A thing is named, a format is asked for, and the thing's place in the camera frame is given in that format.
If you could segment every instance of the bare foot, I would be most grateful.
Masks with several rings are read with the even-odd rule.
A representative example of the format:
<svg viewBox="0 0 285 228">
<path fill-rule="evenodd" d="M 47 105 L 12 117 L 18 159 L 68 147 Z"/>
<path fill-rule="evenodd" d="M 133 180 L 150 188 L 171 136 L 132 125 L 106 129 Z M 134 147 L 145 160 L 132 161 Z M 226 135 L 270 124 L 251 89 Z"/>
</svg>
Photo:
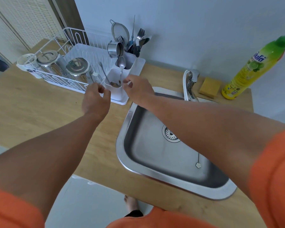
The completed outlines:
<svg viewBox="0 0 285 228">
<path fill-rule="evenodd" d="M 125 206 L 127 207 L 128 213 L 139 209 L 137 199 L 125 195 L 124 201 L 125 201 Z"/>
</svg>

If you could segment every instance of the kitchen sink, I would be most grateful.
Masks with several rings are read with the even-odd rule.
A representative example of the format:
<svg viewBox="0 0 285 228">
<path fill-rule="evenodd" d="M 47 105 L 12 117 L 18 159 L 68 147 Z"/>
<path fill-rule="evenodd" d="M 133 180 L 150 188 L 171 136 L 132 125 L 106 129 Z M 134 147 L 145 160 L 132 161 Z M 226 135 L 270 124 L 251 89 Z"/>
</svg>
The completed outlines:
<svg viewBox="0 0 285 228">
<path fill-rule="evenodd" d="M 153 89 L 159 96 L 184 99 L 183 93 Z M 202 98 L 199 101 L 213 102 Z M 180 141 L 153 113 L 135 103 L 117 137 L 116 153 L 122 165 L 132 172 L 209 199 L 225 199 L 236 190 L 236 185 L 216 165 Z"/>
</svg>

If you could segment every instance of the stainless steel pot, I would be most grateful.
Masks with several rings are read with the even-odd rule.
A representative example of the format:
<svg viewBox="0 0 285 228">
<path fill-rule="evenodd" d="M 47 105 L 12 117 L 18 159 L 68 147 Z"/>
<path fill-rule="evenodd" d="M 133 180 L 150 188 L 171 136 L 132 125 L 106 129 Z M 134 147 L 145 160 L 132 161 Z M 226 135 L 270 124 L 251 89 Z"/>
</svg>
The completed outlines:
<svg viewBox="0 0 285 228">
<path fill-rule="evenodd" d="M 65 76 L 66 74 L 58 62 L 60 57 L 61 55 L 56 50 L 47 50 L 37 57 L 37 63 L 47 73 Z"/>
<path fill-rule="evenodd" d="M 73 80 L 87 82 L 86 73 L 89 72 L 90 63 L 82 57 L 77 57 L 69 61 L 66 70 Z"/>
<path fill-rule="evenodd" d="M 110 41 L 108 44 L 108 53 L 110 58 L 120 57 L 124 53 L 122 43 Z"/>
</svg>

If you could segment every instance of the yellow bottle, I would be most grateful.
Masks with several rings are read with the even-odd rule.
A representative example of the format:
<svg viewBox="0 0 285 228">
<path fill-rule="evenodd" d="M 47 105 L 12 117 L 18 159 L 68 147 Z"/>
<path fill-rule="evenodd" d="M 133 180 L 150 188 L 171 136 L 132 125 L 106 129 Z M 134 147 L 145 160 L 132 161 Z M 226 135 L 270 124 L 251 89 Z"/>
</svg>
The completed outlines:
<svg viewBox="0 0 285 228">
<path fill-rule="evenodd" d="M 285 52 L 285 36 L 268 43 L 254 54 L 237 75 L 222 89 L 226 99 L 235 99 L 255 80 L 270 70 Z"/>
</svg>

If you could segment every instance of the sink drain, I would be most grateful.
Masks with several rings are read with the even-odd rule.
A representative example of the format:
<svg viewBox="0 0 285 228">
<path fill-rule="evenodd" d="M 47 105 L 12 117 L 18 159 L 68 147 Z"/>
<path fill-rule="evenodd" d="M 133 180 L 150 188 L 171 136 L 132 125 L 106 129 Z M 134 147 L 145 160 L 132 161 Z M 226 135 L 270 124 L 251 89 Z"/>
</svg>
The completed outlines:
<svg viewBox="0 0 285 228">
<path fill-rule="evenodd" d="M 163 137 L 168 141 L 168 142 L 179 142 L 180 140 L 175 136 L 174 133 L 172 133 L 171 130 L 167 128 L 167 126 L 163 126 Z"/>
</svg>

